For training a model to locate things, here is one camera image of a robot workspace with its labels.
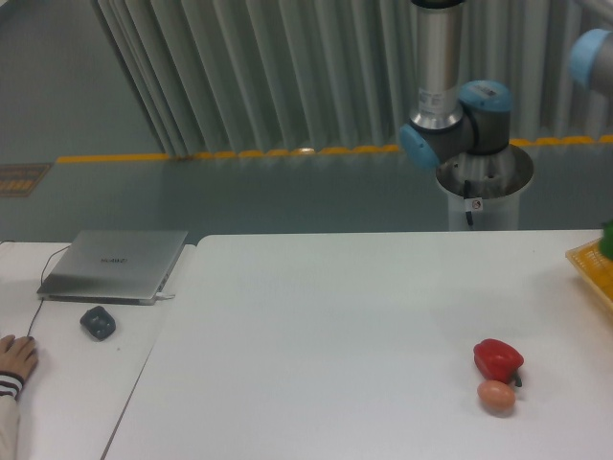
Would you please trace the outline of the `person's hand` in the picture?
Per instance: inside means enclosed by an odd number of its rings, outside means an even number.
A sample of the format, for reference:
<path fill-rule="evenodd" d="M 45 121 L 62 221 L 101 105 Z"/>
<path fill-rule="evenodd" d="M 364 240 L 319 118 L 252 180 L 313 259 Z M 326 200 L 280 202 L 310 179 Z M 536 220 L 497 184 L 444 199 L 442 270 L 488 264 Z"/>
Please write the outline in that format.
<path fill-rule="evenodd" d="M 0 370 L 2 375 L 27 381 L 37 363 L 37 349 L 31 354 L 25 350 L 31 336 L 6 335 L 0 341 Z"/>

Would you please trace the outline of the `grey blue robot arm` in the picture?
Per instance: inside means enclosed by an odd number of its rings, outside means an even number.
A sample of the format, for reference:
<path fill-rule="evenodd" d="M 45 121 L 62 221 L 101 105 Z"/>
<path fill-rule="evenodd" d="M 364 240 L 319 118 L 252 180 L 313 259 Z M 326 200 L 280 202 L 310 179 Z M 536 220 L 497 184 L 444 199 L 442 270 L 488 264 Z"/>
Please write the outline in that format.
<path fill-rule="evenodd" d="M 417 102 L 399 129 L 401 147 L 413 161 L 434 169 L 468 152 L 488 155 L 510 142 L 511 93 L 502 83 L 459 84 L 462 1 L 415 1 L 417 8 Z"/>

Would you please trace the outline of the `striped sleeve forearm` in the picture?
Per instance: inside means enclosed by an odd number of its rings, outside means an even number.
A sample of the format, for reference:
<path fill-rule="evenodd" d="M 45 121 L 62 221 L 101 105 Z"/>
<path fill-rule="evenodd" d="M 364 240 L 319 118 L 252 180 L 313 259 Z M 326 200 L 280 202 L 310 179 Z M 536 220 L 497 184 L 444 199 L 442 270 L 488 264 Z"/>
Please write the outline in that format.
<path fill-rule="evenodd" d="M 24 380 L 12 373 L 1 374 L 1 458 L 15 459 L 20 412 L 17 398 Z"/>

